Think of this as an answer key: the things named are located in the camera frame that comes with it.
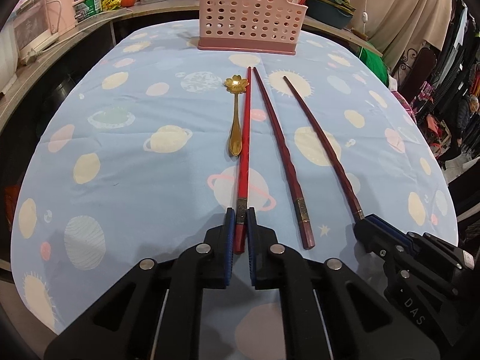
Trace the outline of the dark maroon chopstick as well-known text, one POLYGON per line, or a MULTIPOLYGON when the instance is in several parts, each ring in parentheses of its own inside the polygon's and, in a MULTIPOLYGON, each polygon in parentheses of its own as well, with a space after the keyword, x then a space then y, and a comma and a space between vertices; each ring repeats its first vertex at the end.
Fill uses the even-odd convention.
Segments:
POLYGON ((331 143, 329 142, 328 137, 324 133, 323 129, 320 127, 318 121, 316 120, 315 116, 312 114, 308 105, 303 100, 300 93, 297 91, 295 86, 290 82, 287 76, 283 76, 283 80, 288 86, 289 90, 294 95, 295 99, 298 102, 298 105, 303 110, 304 114, 306 115, 308 121, 310 122, 313 131, 317 135, 327 158, 329 159, 330 164, 332 165, 334 172, 337 176, 337 179, 342 187, 343 194, 346 197, 346 201, 349 205, 350 211, 352 212, 352 217, 354 221, 357 223, 360 220, 365 218, 365 214, 361 208, 360 202, 358 201, 356 194, 354 193, 352 183, 347 178, 347 174, 343 168, 343 165, 338 160, 338 157, 335 153, 334 147, 332 147, 331 143))
POLYGON ((259 91, 261 93, 262 99, 264 101, 264 106, 266 108, 270 124, 272 125, 272 130, 279 150, 281 163, 286 174, 286 180, 289 186, 292 204, 295 209, 295 217, 298 222, 298 230, 302 241, 302 246, 305 250, 311 250, 315 247, 316 242, 310 223, 303 190, 298 182, 295 166, 291 161, 290 151, 288 149, 285 136, 281 129, 281 125, 279 123, 277 114, 273 108, 272 101, 270 100, 267 89, 265 88, 265 85, 256 67, 253 68, 253 72, 256 77, 256 82, 259 86, 259 91))

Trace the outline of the bright red chopstick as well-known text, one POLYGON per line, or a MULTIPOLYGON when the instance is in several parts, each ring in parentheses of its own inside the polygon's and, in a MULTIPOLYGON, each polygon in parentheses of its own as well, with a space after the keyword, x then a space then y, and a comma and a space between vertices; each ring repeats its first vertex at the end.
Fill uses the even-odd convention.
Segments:
POLYGON ((234 231, 233 252, 242 254, 245 251, 246 229, 245 222, 248 206, 249 192, 249 170, 250 170, 250 131, 251 131, 251 75, 252 68, 247 68, 247 91, 243 109, 242 128, 241 128, 241 152, 238 166, 238 191, 237 191, 237 209, 236 225, 234 231))

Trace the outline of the gold flower spoon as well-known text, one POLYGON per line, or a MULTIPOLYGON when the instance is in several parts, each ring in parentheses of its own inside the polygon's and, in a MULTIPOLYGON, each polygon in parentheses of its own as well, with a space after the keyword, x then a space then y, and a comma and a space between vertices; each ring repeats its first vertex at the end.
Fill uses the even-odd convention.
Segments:
POLYGON ((224 82, 226 90, 233 94, 233 121, 230 129, 228 150, 231 157, 238 157, 242 151, 242 131, 239 119, 239 96, 247 91, 247 78, 233 75, 224 82))

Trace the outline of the blue planet print tablecloth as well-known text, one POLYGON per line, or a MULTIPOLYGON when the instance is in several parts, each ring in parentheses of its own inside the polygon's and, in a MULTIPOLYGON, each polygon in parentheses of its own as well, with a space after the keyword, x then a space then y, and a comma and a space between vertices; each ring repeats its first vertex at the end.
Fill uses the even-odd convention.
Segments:
POLYGON ((205 51, 199 24, 141 28, 67 96, 41 135, 19 193, 12 268, 41 327, 61 333, 143 258, 202 241, 234 206, 224 81, 258 70, 286 138, 316 245, 383 291, 382 263, 356 242, 335 172, 292 96, 315 115, 366 214, 458 242, 443 173, 398 100, 347 48, 301 33, 295 55, 205 51))

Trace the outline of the beige curtain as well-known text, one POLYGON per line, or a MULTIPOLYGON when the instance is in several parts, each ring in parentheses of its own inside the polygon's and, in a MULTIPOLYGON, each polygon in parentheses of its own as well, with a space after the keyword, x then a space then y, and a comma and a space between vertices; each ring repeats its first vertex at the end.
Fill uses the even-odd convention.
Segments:
POLYGON ((403 53, 425 43, 443 48, 452 0, 348 0, 355 8, 350 27, 365 34, 394 68, 403 53))

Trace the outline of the blue planter with greens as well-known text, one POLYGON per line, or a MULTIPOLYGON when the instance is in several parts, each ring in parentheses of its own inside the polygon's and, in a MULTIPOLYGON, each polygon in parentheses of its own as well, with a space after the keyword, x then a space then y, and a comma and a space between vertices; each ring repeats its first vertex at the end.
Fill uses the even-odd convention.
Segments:
POLYGON ((336 29, 345 29, 356 10, 348 0, 306 0, 306 5, 309 17, 336 29))

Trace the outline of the pink perforated utensil holder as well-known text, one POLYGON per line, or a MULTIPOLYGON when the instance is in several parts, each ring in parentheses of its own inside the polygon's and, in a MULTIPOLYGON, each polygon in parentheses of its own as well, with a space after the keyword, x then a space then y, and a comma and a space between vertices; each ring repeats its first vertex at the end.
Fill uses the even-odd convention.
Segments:
POLYGON ((199 0, 201 50, 294 55, 307 7, 302 0, 199 0))

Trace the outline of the white plastic tub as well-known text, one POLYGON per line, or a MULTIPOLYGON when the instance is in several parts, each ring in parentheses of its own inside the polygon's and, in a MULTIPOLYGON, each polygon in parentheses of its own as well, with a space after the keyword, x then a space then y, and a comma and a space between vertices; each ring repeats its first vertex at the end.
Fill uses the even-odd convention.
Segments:
POLYGON ((12 22, 6 23, 0 36, 0 89, 6 94, 17 79, 18 47, 12 22))

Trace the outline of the white glass kettle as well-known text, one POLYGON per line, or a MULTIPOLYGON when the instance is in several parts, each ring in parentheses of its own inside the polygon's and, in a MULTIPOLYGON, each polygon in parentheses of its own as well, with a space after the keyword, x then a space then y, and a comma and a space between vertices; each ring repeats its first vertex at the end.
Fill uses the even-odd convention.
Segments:
POLYGON ((13 26, 22 65, 36 59, 59 38, 59 25, 50 23, 47 5, 47 0, 25 0, 15 11, 13 26))

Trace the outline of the red tomato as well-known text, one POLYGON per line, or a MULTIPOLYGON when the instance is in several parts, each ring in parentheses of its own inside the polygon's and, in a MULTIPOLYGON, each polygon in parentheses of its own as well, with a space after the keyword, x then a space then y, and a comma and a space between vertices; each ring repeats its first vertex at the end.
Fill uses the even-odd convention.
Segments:
POLYGON ((136 2, 137 0, 120 0, 120 5, 123 8, 131 8, 132 6, 135 5, 136 2))

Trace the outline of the yellow snack packet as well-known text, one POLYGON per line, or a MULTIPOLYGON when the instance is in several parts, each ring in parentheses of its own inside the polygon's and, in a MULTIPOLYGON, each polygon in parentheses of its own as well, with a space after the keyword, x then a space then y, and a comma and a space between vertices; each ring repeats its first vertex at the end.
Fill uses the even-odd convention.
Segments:
POLYGON ((103 0, 102 1, 103 11, 114 11, 120 7, 121 7, 121 0, 103 0))

